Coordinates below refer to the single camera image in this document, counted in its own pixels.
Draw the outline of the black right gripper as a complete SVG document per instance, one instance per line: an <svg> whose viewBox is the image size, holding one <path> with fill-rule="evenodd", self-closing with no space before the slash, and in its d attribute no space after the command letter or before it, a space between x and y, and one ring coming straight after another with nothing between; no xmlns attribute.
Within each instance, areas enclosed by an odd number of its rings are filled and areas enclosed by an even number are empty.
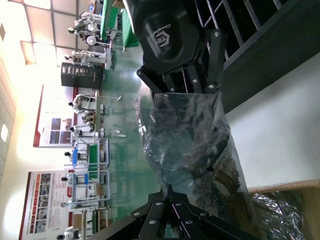
<svg viewBox="0 0 320 240"><path fill-rule="evenodd" d="M126 0L124 1L132 32L143 51L143 65L138 77L153 94L213 94L223 82L225 44L218 29L209 38L199 22L193 0Z"/></svg>

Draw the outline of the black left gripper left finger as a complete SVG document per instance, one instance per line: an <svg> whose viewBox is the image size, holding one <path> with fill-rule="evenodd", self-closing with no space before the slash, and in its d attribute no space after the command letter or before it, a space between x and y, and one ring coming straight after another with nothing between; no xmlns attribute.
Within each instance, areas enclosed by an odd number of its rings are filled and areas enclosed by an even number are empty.
<svg viewBox="0 0 320 240"><path fill-rule="evenodd" d="M172 210L167 191L148 195L147 203L89 237L90 240L163 240L166 228L172 228Z"/></svg>

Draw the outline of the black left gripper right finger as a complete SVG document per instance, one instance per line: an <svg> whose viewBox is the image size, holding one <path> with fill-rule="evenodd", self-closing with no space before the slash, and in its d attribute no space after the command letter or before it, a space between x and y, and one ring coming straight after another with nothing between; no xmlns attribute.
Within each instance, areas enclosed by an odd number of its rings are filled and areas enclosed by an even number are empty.
<svg viewBox="0 0 320 240"><path fill-rule="evenodd" d="M193 240L254 240L255 236L210 216L190 204L186 194L171 191L171 228L179 238Z"/></svg>

